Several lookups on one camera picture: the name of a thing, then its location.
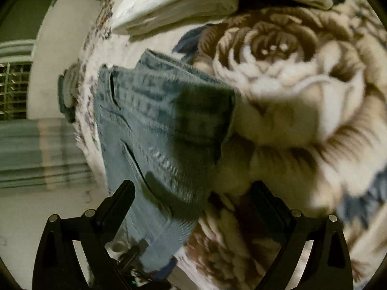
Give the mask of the green striped curtain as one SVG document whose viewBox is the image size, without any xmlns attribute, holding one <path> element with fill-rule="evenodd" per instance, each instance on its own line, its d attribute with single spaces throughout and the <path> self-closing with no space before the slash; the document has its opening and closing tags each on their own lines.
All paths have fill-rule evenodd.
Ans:
<svg viewBox="0 0 387 290">
<path fill-rule="evenodd" d="M 95 185 L 74 128 L 64 118 L 1 123 L 1 188 Z"/>
</svg>

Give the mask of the blue denim pants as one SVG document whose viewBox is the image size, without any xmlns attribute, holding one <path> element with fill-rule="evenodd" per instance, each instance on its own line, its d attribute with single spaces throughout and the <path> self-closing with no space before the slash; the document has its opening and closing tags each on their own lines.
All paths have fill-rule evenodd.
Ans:
<svg viewBox="0 0 387 290">
<path fill-rule="evenodd" d="M 136 66 L 101 66 L 94 100 L 110 190 L 136 187 L 125 219 L 145 272 L 165 267 L 197 225 L 236 105 L 234 89 L 146 50 Z"/>
</svg>

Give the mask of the floral bed blanket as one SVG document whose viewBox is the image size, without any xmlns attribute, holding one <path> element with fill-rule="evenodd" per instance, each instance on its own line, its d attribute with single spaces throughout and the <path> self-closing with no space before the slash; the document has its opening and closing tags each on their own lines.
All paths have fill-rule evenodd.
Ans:
<svg viewBox="0 0 387 290">
<path fill-rule="evenodd" d="M 365 288 L 386 256 L 386 29 L 368 0 L 328 10 L 239 0 L 230 15 L 138 36 L 112 31 L 120 2 L 103 0 L 79 53 L 75 131 L 99 181 L 108 187 L 94 106 L 101 66 L 132 69 L 146 50 L 180 60 L 232 87 L 236 105 L 207 205 L 171 259 L 200 289 L 255 288 L 280 250 L 241 228 L 244 197 L 262 181 L 292 210 L 339 218 L 353 289 Z"/>
</svg>

